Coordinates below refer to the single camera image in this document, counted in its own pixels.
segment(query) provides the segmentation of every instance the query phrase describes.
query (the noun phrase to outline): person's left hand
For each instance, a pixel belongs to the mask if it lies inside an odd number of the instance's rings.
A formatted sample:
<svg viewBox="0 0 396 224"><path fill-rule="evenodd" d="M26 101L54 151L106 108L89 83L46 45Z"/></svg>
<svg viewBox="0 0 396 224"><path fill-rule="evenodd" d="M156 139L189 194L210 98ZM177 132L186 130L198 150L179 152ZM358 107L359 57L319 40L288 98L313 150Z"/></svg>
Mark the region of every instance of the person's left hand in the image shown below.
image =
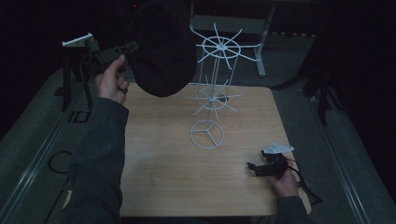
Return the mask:
<svg viewBox="0 0 396 224"><path fill-rule="evenodd" d="M293 162L288 161L288 166L292 167ZM274 186L279 197L299 196L297 190L296 177L288 168L280 179L274 176L266 176L266 179Z"/></svg>
<svg viewBox="0 0 396 224"><path fill-rule="evenodd" d="M118 70L124 65L125 56L121 55L115 60L106 71L96 77L96 86L98 88L98 97L107 98L123 104L126 99L125 93L120 90L128 90L129 82Z"/></svg>

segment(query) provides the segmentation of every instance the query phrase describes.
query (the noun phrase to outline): gray sleeve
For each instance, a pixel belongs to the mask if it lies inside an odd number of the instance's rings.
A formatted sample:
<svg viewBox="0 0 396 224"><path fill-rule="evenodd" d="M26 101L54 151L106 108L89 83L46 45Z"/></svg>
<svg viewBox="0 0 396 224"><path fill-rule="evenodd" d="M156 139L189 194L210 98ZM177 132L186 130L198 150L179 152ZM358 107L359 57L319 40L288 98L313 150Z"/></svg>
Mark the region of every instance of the gray sleeve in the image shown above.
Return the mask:
<svg viewBox="0 0 396 224"><path fill-rule="evenodd" d="M88 132L73 151L68 223L120 223L128 114L114 101L95 100Z"/></svg>
<svg viewBox="0 0 396 224"><path fill-rule="evenodd" d="M280 198L278 203L276 224L310 224L314 223L305 211L300 197Z"/></svg>

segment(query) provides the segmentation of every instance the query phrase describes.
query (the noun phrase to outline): black cable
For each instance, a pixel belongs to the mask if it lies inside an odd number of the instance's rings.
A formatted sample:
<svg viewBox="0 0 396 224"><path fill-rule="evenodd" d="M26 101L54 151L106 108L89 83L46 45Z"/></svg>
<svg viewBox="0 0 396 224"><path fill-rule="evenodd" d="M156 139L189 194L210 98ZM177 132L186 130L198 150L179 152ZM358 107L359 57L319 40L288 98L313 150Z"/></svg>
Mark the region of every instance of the black cable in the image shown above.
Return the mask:
<svg viewBox="0 0 396 224"><path fill-rule="evenodd" d="M72 155L72 153L69 152L69 151L60 151L60 152L55 153L54 155L52 155L49 158L49 161L48 161L47 165L48 165L49 169L55 174L61 174L61 175L69 174L68 171L58 171L58 170L56 170L56 169L54 169L52 167L52 160L55 157L57 157L58 155L61 155L61 154L64 154L64 153L65 154L69 154L70 156ZM58 196L56 197L55 201L53 202L53 204L52 204L52 206L51 206L51 208L49 210L49 212L47 213L46 219L44 220L44 224L47 224L49 222L50 216L52 215L52 212L55 209L56 204L59 202L59 199L61 198L61 196L64 193L64 186L69 182L69 180L70 180L70 176L68 175L66 180L64 181L64 183L61 186L61 190L59 191Z"/></svg>
<svg viewBox="0 0 396 224"><path fill-rule="evenodd" d="M62 153L69 154L70 156L72 155L72 153L69 152L69 151L60 151L60 152L57 152L57 153L53 154L51 157L49 157L49 161L47 162L47 165L49 166L49 169L50 169L53 173L56 173L56 174L69 174L68 171L57 171L57 170L55 170L55 169L52 167L52 160L53 160L56 156L58 156L58 155L60 155L60 154L62 154Z"/></svg>
<svg viewBox="0 0 396 224"><path fill-rule="evenodd" d="M85 58L89 58L90 59L91 58L91 54L85 54L79 60L79 73L81 75L82 86L84 88L85 95L87 96L89 113L91 114L92 108L93 108L93 102L92 102L92 96L91 96L90 87L88 86L89 76L88 76L88 78L86 78L86 76L84 76L84 70L82 69L82 64L83 64Z"/></svg>
<svg viewBox="0 0 396 224"><path fill-rule="evenodd" d="M301 174L301 169L300 169L300 165L297 161L295 160L291 160L291 159L287 159L289 161L294 161L297 165L297 168L300 170L296 170L293 167L289 166L289 168L294 171L299 177L300 177L300 184L301 187L303 188L303 190L305 191L306 195L308 195L309 197L311 197L311 199L313 199L314 201L311 203L311 205L315 204L315 203L323 203L323 200L321 200L318 195L316 195L314 192L312 192L312 190L305 184L303 175Z"/></svg>

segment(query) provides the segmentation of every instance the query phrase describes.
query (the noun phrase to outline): white circular base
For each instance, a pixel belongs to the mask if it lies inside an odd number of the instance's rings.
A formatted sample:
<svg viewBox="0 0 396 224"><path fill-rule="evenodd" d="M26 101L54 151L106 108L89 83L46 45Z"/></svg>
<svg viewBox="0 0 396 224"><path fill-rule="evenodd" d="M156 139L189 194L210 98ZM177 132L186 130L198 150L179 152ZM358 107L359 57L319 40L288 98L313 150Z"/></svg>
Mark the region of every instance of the white circular base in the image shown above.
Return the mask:
<svg viewBox="0 0 396 224"><path fill-rule="evenodd" d="M224 140L224 131L215 121L201 120L192 126L190 138L200 148L213 149Z"/></svg>

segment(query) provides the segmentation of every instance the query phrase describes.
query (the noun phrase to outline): wooden tabletop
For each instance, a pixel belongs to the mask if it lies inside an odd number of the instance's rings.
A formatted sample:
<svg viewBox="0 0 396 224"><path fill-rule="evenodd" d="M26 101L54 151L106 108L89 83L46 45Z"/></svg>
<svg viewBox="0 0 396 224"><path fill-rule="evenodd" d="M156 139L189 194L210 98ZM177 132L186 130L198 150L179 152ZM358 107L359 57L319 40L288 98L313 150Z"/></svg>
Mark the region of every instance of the wooden tabletop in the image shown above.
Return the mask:
<svg viewBox="0 0 396 224"><path fill-rule="evenodd" d="M132 84L125 106L125 167L121 179L123 217L265 216L276 214L270 184L249 171L263 164L261 150L271 143L289 145L272 93L267 88L231 87L229 107L211 118L224 131L222 144L202 149L192 143L191 127L206 120L197 90L187 86L166 98ZM305 208L311 207L300 190Z"/></svg>

